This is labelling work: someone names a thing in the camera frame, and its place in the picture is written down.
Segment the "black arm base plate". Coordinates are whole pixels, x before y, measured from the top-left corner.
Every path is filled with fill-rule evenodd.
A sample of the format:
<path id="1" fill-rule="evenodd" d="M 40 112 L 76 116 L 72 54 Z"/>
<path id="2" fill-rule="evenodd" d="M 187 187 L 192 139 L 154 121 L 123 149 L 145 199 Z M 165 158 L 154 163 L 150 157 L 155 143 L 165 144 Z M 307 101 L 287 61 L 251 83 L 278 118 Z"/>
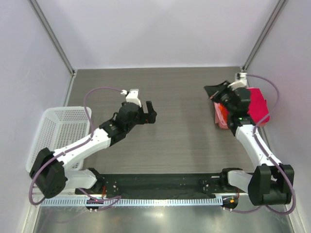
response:
<path id="1" fill-rule="evenodd" d="M 229 185 L 222 173 L 100 174 L 100 184 L 85 191 L 134 200 L 212 199 L 217 194 L 244 193 Z"/>

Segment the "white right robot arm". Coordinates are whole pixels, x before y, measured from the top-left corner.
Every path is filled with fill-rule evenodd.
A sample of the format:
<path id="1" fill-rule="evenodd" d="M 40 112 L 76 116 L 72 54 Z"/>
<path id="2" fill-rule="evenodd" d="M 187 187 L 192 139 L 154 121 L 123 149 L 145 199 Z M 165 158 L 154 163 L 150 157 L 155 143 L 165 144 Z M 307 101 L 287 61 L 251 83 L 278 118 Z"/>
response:
<path id="1" fill-rule="evenodd" d="M 240 169 L 229 170 L 219 179 L 220 188 L 225 192 L 235 187 L 245 191 L 254 206 L 296 204 L 294 169 L 277 159 L 257 132 L 249 114 L 250 90 L 244 84 L 228 81 L 206 85 L 204 90 L 214 103 L 223 105 L 228 111 L 228 128 L 242 144 L 255 168 L 253 174 Z"/>

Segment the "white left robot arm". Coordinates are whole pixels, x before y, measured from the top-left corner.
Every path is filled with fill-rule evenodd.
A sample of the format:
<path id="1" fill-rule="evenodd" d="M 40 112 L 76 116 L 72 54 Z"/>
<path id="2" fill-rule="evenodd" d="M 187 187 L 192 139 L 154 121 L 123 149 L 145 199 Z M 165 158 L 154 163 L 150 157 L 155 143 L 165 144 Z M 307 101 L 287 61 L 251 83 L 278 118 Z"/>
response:
<path id="1" fill-rule="evenodd" d="M 147 101 L 146 106 L 147 113 L 143 107 L 133 102 L 123 102 L 111 119 L 86 137 L 54 151 L 48 148 L 41 149 L 29 172 L 31 186 L 37 186 L 44 199 L 51 199 L 63 190 L 72 188 L 84 188 L 94 194 L 100 193 L 104 184 L 95 170 L 71 170 L 72 166 L 120 142 L 136 125 L 154 124 L 157 113 L 152 102 Z"/>

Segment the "magenta t shirt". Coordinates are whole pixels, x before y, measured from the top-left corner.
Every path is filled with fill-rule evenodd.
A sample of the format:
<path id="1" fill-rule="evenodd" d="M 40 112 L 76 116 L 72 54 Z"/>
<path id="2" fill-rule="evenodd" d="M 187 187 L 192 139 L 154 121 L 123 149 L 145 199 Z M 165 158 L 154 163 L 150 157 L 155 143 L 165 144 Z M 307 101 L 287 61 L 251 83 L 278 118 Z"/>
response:
<path id="1" fill-rule="evenodd" d="M 250 92 L 250 104 L 248 114 L 255 123 L 258 123 L 269 113 L 267 101 L 259 88 L 247 88 Z"/>

